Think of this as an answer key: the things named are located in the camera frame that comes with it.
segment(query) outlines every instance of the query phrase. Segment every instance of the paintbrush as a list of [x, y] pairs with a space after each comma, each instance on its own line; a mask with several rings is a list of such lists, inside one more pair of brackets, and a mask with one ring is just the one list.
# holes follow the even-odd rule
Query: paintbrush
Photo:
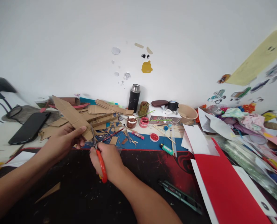
[[147, 114], [149, 114], [149, 113], [146, 113], [146, 114], [144, 114], [144, 115], [141, 115], [141, 116], [139, 116], [139, 117], [137, 117], [136, 119], [139, 119], [139, 118], [141, 118], [141, 117], [143, 117], [143, 116], [145, 116], [145, 115], [147, 115]]

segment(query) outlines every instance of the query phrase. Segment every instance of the red paint jar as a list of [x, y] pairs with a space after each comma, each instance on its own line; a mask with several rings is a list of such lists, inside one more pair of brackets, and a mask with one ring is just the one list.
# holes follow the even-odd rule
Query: red paint jar
[[149, 124], [149, 119], [146, 117], [141, 118], [141, 121], [139, 122], [139, 126], [141, 128], [146, 128]]

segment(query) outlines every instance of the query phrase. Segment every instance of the smartphone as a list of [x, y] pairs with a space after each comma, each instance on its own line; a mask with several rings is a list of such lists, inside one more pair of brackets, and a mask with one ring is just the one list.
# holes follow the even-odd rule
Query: smartphone
[[8, 143], [21, 145], [35, 140], [50, 114], [50, 112], [32, 114]]

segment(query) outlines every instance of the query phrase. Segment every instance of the bowl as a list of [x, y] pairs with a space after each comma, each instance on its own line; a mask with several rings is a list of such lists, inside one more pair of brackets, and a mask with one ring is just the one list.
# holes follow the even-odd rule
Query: bowl
[[182, 117], [180, 122], [183, 124], [191, 123], [194, 119], [198, 117], [196, 110], [185, 104], [179, 104], [178, 111]]

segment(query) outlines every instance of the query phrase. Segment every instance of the thermos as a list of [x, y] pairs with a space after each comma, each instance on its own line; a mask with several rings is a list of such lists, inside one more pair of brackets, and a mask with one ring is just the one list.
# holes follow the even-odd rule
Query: thermos
[[130, 90], [129, 104], [128, 109], [134, 110], [134, 113], [137, 111], [139, 95], [141, 94], [141, 87], [138, 84], [133, 84]]

